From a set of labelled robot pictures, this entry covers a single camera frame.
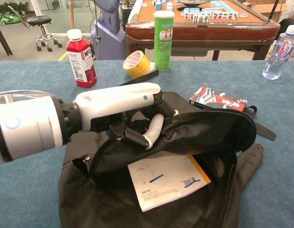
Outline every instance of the bottle label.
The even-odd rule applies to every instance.
[[[284,40],[283,43],[282,43],[282,46],[280,47],[280,50],[278,51],[278,54],[277,54],[277,59],[282,59],[284,58],[285,56],[287,56],[287,54],[290,52],[291,50],[291,47],[292,47],[292,43],[290,40]]]
[[[76,81],[92,82],[96,78],[93,65],[91,48],[82,52],[68,51],[68,56],[72,66],[73,74]]]

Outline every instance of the barcode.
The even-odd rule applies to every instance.
[[[74,70],[74,72],[75,72],[76,78],[80,78],[80,79],[83,78],[82,74],[79,74],[77,70]]]
[[[193,184],[194,182],[198,182],[200,180],[195,179],[195,177],[191,177],[187,180],[182,180],[183,184],[185,185],[185,188]]]

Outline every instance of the book cover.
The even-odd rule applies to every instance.
[[[243,111],[247,105],[247,100],[234,98],[225,92],[202,86],[190,98],[189,103],[198,108],[226,108]]]
[[[128,165],[143,212],[185,197],[211,181],[192,156],[145,158]]]

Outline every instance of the black backpack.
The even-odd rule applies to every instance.
[[[286,32],[288,26],[294,25],[294,20],[291,20],[290,18],[285,18],[279,24],[281,27],[280,27],[279,32],[276,35],[275,39],[278,39],[281,33]]]
[[[67,145],[59,180],[63,228],[235,228],[240,194],[263,158],[256,127],[236,110],[198,110],[175,93],[179,111],[165,118],[160,137],[145,150],[106,133],[78,133]],[[144,133],[149,120],[134,116]],[[179,200],[142,212],[127,165],[159,151],[193,155],[211,183]]]

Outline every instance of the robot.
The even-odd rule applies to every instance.
[[[92,90],[63,102],[47,95],[0,104],[0,164],[67,144],[77,132],[107,131],[109,139],[149,149],[158,139],[164,117],[177,115],[153,83]],[[140,134],[127,127],[141,111],[152,117]]]
[[[119,0],[93,0],[101,8],[101,16],[92,29],[92,40],[97,60],[124,60],[129,55],[126,33],[120,29]]]

